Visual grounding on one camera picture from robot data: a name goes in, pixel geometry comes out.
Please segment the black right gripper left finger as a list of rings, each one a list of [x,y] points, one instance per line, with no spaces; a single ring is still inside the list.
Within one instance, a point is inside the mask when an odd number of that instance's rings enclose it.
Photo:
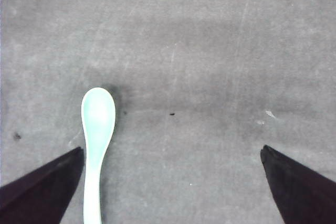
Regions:
[[[1,187],[1,223],[60,223],[83,171],[81,147]]]

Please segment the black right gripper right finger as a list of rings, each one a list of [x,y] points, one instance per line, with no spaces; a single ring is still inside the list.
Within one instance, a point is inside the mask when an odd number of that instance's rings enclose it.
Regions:
[[[335,223],[335,182],[269,145],[260,159],[284,223]]]

